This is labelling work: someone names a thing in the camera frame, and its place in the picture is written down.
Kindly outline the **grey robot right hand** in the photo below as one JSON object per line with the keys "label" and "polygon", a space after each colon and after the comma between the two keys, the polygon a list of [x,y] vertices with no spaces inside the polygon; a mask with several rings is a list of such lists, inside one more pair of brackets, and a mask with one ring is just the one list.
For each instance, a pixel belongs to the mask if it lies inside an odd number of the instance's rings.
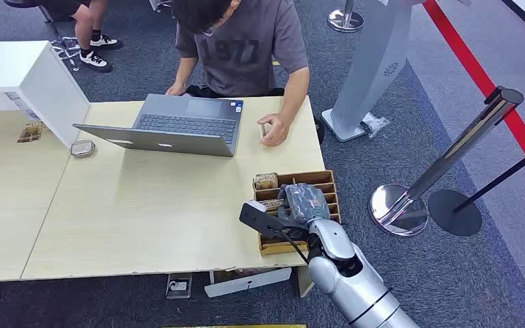
{"label": "grey robot right hand", "polygon": [[278,194],[284,204],[278,209],[278,220],[285,226],[308,229],[317,219],[329,219],[330,212],[322,190],[311,184],[283,184]]}

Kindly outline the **person's left hand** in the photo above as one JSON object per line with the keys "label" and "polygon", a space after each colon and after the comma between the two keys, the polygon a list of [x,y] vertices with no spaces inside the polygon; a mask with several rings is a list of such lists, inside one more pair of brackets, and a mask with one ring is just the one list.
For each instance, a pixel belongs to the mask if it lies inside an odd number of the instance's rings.
{"label": "person's left hand", "polygon": [[273,113],[259,119],[259,125],[270,124],[271,130],[260,140],[264,146],[278,146],[282,144],[287,136],[293,119],[291,116],[282,113]]}

